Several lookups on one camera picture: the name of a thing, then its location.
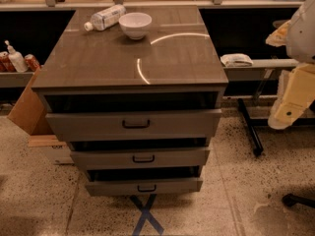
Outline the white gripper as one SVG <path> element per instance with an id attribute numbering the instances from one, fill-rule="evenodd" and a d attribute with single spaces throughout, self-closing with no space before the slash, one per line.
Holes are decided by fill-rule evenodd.
<path id="1" fill-rule="evenodd" d="M 275 47 L 286 45 L 289 25 L 290 21 L 280 25 L 266 38 L 266 43 Z M 282 70 L 277 97 L 270 110 L 268 125 L 283 130 L 291 126 L 315 100 L 315 65 L 303 63 L 292 71 Z"/>

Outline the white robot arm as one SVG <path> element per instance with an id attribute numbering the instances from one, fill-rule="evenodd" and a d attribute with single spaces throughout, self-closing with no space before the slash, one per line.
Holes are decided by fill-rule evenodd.
<path id="1" fill-rule="evenodd" d="M 282 71 L 278 98 L 268 125 L 283 130 L 293 124 L 315 100 L 315 0 L 305 0 L 290 20 L 271 33 L 266 43 L 285 46 L 288 57 L 299 64 Z"/>

